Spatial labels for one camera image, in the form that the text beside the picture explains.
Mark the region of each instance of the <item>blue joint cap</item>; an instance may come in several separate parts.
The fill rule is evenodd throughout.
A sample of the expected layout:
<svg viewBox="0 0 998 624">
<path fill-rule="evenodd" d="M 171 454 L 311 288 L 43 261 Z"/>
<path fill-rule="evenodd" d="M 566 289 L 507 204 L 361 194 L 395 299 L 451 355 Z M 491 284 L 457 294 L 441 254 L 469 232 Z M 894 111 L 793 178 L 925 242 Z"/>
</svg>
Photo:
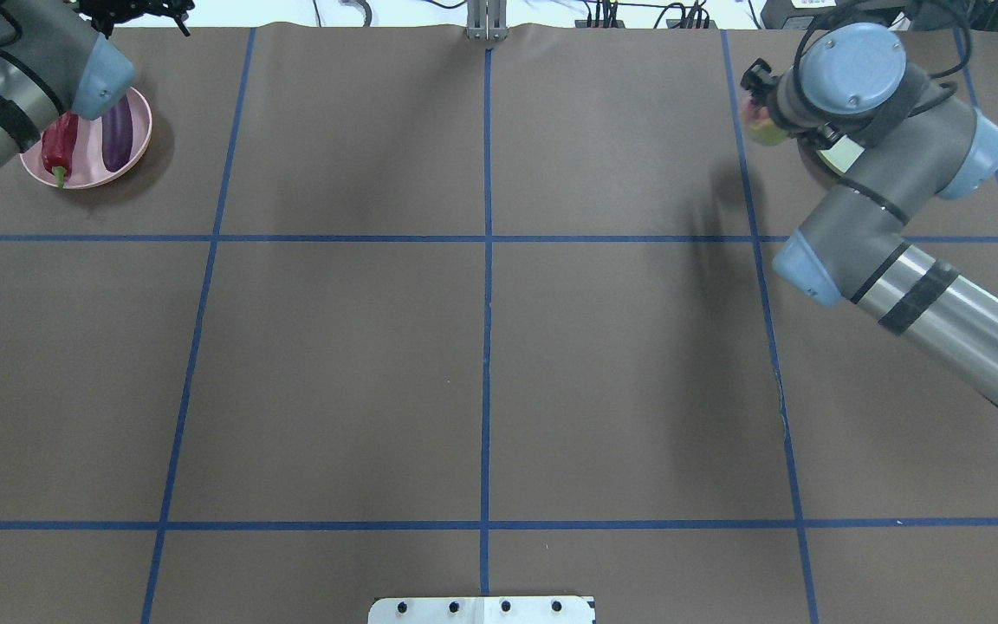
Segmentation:
<svg viewBox="0 0 998 624">
<path fill-rule="evenodd" d="M 75 88 L 72 112 L 83 119 L 99 119 L 126 95 L 134 78 L 133 63 L 105 36 L 96 36 L 83 78 Z"/>
<path fill-rule="evenodd" d="M 954 180 L 945 189 L 938 191 L 938 197 L 943 200 L 965 197 L 977 190 L 977 186 L 983 185 L 985 180 L 993 177 L 995 170 L 998 170 L 998 126 L 988 121 L 981 110 L 975 109 L 975 113 L 977 129 L 973 133 L 973 145 L 969 147 L 965 162 L 957 170 Z"/>
<path fill-rule="evenodd" d="M 825 307 L 832 307 L 838 301 L 842 301 L 842 292 L 831 279 L 831 274 L 826 272 L 823 261 L 811 248 L 807 238 L 796 230 L 788 238 L 780 253 L 773 259 L 773 269 L 780 273 L 781 277 L 791 282 L 791 284 L 801 289 L 805 295 L 811 297 Z"/>
<path fill-rule="evenodd" d="M 827 33 L 800 60 L 807 98 L 831 114 L 862 114 L 895 94 L 907 70 L 896 33 L 875 23 L 852 23 Z"/>
</svg>

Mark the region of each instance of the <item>red pepper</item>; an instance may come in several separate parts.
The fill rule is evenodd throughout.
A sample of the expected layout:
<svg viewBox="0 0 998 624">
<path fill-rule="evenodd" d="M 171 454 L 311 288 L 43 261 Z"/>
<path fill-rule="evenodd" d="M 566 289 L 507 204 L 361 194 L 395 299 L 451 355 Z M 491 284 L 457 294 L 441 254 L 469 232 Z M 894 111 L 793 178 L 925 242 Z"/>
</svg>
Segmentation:
<svg viewBox="0 0 998 624">
<path fill-rule="evenodd" d="M 79 115 L 66 112 L 41 134 L 41 165 L 56 176 L 56 188 L 63 189 L 64 180 L 72 177 L 72 152 L 79 127 Z"/>
</svg>

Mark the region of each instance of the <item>white bracket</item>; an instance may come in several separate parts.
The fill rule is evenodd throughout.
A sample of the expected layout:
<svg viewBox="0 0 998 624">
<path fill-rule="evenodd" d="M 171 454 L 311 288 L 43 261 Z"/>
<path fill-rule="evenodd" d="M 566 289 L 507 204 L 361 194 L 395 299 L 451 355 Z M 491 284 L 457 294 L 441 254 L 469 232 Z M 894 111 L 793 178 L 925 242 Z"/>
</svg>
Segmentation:
<svg viewBox="0 0 998 624">
<path fill-rule="evenodd" d="M 582 596 L 383 599 L 368 624 L 595 624 L 595 600 Z"/>
<path fill-rule="evenodd" d="M 468 0 L 468 38 L 507 39 L 507 0 Z"/>
</svg>

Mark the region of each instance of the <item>pink bowl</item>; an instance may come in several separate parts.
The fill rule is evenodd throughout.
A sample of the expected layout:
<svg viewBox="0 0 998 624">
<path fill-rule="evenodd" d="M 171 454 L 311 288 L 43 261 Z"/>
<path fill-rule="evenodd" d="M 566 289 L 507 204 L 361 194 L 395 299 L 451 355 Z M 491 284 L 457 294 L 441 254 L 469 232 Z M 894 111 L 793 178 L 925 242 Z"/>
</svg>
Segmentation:
<svg viewBox="0 0 998 624">
<path fill-rule="evenodd" d="M 102 163 L 102 119 L 87 121 L 80 118 L 79 138 L 72 152 L 72 175 L 64 181 L 64 189 L 91 189 L 116 180 L 136 165 L 146 153 L 152 138 L 152 110 L 144 95 L 130 87 L 126 94 L 130 100 L 130 118 L 133 120 L 133 150 L 130 161 L 118 171 L 107 171 Z M 33 178 L 45 185 L 56 186 L 56 176 L 41 166 L 41 142 L 36 142 L 26 153 L 20 154 L 21 163 Z"/>
</svg>

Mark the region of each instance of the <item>purple eggplant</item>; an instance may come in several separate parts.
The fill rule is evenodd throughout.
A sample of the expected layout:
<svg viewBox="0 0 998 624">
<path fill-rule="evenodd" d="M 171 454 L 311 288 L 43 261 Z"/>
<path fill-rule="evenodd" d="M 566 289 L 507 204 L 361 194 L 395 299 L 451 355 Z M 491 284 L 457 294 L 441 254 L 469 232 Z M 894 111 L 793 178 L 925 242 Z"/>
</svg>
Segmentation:
<svg viewBox="0 0 998 624">
<path fill-rule="evenodd" d="M 102 163 L 114 173 L 130 162 L 133 154 L 133 118 L 126 96 L 102 115 Z"/>
</svg>

